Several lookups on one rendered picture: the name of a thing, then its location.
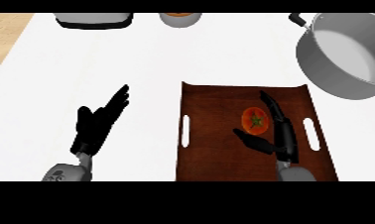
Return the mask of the grey metal pot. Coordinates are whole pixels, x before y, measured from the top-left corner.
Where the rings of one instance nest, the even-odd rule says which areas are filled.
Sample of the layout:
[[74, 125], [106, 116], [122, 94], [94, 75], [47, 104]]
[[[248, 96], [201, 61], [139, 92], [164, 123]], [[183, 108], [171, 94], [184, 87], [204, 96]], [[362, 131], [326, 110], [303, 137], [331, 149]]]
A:
[[295, 58], [313, 84], [348, 100], [375, 97], [375, 13], [319, 13], [310, 24], [298, 13], [288, 19], [306, 28]]

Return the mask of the brown wooden tray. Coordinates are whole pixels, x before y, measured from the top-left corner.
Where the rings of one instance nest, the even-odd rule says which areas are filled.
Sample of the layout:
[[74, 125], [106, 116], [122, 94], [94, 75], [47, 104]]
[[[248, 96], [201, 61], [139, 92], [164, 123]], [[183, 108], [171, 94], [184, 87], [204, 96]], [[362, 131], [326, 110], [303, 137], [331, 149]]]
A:
[[316, 181], [337, 181], [337, 173], [323, 139], [314, 150], [307, 141], [303, 121], [319, 129], [307, 87], [204, 86], [182, 85], [180, 117], [190, 123], [180, 126], [179, 134], [189, 144], [177, 147], [177, 180], [277, 181], [277, 156], [249, 149], [233, 130], [242, 127], [242, 114], [249, 107], [261, 108], [270, 118], [267, 131], [258, 136], [275, 142], [275, 124], [261, 91], [275, 99], [295, 132], [298, 163]]

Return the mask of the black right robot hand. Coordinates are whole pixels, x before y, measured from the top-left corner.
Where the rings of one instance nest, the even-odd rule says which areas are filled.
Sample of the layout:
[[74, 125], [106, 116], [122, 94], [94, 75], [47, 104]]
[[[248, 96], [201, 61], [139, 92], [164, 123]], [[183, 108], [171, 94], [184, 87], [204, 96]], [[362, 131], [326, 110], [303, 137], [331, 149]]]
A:
[[272, 113], [275, 124], [275, 142], [270, 143], [258, 135], [246, 133], [241, 129], [235, 129], [233, 133], [249, 149], [267, 155], [276, 155], [280, 162], [297, 164], [298, 149], [292, 123], [282, 113], [282, 108], [277, 102], [263, 91], [261, 100], [264, 101]]

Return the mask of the grey cup with orange top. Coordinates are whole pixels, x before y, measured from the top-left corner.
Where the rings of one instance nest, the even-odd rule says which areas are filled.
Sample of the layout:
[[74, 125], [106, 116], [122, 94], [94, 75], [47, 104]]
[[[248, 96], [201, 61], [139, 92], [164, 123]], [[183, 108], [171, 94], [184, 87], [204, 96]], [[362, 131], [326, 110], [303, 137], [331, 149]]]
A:
[[199, 21], [201, 16], [201, 13], [159, 14], [162, 23], [173, 28], [190, 27]]

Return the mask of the grey and black appliance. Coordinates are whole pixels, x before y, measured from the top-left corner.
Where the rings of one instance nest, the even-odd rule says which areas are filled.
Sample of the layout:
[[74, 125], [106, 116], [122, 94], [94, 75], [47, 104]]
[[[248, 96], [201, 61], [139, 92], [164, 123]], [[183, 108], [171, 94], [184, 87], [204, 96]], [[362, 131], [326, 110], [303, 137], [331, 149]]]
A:
[[131, 13], [56, 13], [63, 28], [81, 30], [121, 29], [131, 24]]

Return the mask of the red tomato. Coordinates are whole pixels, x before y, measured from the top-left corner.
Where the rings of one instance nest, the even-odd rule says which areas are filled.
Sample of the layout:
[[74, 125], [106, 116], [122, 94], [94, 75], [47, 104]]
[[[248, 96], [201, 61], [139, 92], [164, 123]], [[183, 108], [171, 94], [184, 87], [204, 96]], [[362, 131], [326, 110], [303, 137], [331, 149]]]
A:
[[258, 107], [249, 107], [242, 114], [242, 127], [251, 135], [263, 134], [270, 126], [270, 118]]

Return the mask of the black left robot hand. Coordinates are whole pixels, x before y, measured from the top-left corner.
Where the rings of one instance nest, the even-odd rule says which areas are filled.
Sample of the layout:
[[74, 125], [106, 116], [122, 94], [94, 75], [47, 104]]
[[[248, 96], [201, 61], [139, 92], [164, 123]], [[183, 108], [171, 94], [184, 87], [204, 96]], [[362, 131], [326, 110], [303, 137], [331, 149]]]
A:
[[71, 146], [71, 153], [94, 156], [111, 127], [128, 105], [128, 85], [125, 84], [112, 95], [106, 105], [93, 112], [87, 106], [78, 109], [77, 136]]

